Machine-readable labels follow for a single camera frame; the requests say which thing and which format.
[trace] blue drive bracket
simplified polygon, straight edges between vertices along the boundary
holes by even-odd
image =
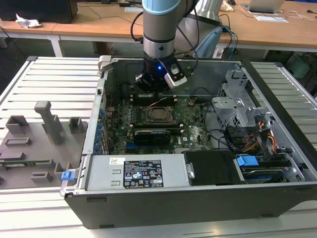
[[[253,155],[242,155],[237,158],[239,166],[259,166],[258,160]]]
[[[75,171],[64,171],[61,175],[62,181],[74,181],[75,180]]]

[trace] blue cable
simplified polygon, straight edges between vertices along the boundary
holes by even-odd
[[[232,48],[232,53],[231,53],[231,55],[229,56],[229,59],[231,59],[231,57],[233,56],[233,53],[234,53],[234,51],[235,51],[235,49],[236,49],[236,41],[235,41],[235,39],[234,39],[234,34],[232,33],[232,31],[228,28],[228,27],[226,27],[225,25],[222,25],[226,30],[227,30],[227,32],[232,36],[232,38],[233,38],[233,48]]]

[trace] laptop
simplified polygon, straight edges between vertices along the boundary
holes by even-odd
[[[251,12],[277,13],[285,0],[251,0],[249,4],[241,4]]]

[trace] warning label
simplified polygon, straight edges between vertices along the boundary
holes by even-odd
[[[125,188],[163,187],[160,160],[125,161],[123,174]]]

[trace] desk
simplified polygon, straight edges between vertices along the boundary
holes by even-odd
[[[241,6],[242,3],[249,2],[249,0],[236,0],[237,4],[233,6],[234,12],[219,12],[219,15],[228,14],[231,29],[239,38],[238,48],[317,52],[317,19],[314,14],[306,13],[306,3],[285,1],[281,9],[297,11],[313,20],[288,16],[286,19],[288,23],[282,23],[258,21],[253,17],[257,14],[250,14]],[[282,14],[279,14],[279,17],[286,18]],[[221,19],[223,24],[228,24],[226,16],[222,16]],[[228,34],[223,34],[220,44],[228,42],[229,39]]]
[[[246,17],[239,11],[220,11],[219,15],[226,13],[230,17],[232,31],[239,38],[238,48],[317,52],[317,19],[314,14],[306,13],[308,8],[317,11],[317,4],[286,1],[281,9],[295,10],[313,20],[288,16],[289,23],[281,23],[258,21],[240,5],[249,0],[236,0],[236,2],[237,5],[233,6],[234,10],[241,10],[250,17]],[[50,40],[55,55],[62,57],[60,40],[133,43],[129,21],[132,21],[136,15],[137,13],[134,12],[125,12],[124,8],[118,5],[96,6],[78,3],[78,14],[72,24],[43,23],[43,27],[30,29],[21,28],[15,22],[0,21],[0,25],[11,37]],[[227,24],[225,16],[221,19],[224,24]],[[140,17],[137,23],[142,24],[142,21]],[[136,36],[141,36],[142,31],[142,26],[135,25]],[[229,41],[229,35],[224,33],[217,48],[224,49]]]

